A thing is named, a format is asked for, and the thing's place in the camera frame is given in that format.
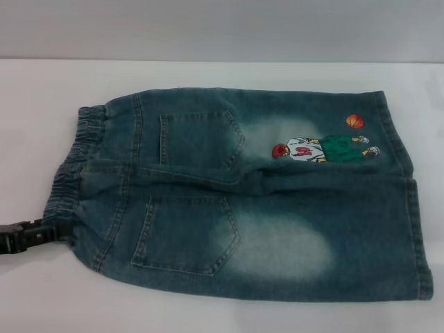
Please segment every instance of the embroidered patch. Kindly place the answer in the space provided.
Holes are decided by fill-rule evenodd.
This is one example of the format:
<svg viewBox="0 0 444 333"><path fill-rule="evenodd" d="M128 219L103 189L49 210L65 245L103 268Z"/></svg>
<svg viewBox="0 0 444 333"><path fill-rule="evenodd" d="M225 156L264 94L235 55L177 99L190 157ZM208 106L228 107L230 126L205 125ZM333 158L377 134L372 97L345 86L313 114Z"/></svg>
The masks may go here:
<svg viewBox="0 0 444 333"><path fill-rule="evenodd" d="M364 127L364 120L358 116L357 114L352 114L347 117L345 120L347 122L347 125L351 128L363 128Z"/></svg>
<svg viewBox="0 0 444 333"><path fill-rule="evenodd" d="M362 151L356 144L368 144L370 140L363 135L329 135L323 139L295 137L287 144L274 146L274 158L290 156L295 161L307 162L360 162L379 155L378 147L372 146Z"/></svg>

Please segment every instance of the denim shorts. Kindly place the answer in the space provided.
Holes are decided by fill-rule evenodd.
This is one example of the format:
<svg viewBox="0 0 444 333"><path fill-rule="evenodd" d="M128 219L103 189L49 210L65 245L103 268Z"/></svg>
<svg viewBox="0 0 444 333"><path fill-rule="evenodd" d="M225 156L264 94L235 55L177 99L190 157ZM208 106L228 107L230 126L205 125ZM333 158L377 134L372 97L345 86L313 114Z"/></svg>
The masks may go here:
<svg viewBox="0 0 444 333"><path fill-rule="evenodd" d="M44 223L87 267L248 300L429 300L383 92L150 90L79 110Z"/></svg>

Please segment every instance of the cartoon basketball player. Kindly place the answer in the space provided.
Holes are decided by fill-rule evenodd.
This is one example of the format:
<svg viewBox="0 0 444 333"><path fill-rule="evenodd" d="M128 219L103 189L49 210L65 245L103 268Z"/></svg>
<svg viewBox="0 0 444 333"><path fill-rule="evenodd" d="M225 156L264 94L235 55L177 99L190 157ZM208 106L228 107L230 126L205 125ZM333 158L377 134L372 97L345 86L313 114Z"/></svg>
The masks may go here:
<svg viewBox="0 0 444 333"><path fill-rule="evenodd" d="M379 155L378 147L361 151L353 146L354 143L368 142L368 138L362 135L329 135L323 139L297 137L290 139L287 144L276 145L271 155L274 158L290 156L293 160L308 162L360 162L367 157Z"/></svg>

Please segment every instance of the black plastic clip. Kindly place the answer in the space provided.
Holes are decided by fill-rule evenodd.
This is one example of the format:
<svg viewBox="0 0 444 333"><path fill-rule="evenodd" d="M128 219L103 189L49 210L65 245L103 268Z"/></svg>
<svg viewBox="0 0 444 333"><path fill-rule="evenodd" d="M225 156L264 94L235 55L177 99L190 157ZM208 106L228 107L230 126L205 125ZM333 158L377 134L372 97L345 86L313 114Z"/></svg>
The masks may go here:
<svg viewBox="0 0 444 333"><path fill-rule="evenodd" d="M61 228L59 225L42 225L42 220L38 219L0 225L0 255L24 252L32 246L59 241L61 237L71 235L70 223Z"/></svg>

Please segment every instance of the orange basketball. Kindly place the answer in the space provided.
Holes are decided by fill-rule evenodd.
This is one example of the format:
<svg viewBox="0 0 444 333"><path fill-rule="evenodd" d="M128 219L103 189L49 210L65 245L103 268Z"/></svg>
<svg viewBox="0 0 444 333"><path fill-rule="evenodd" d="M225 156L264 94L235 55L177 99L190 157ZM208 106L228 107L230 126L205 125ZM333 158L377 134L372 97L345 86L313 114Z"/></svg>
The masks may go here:
<svg viewBox="0 0 444 333"><path fill-rule="evenodd" d="M347 117L347 125L351 128L363 128L364 120L360 116L352 114Z"/></svg>

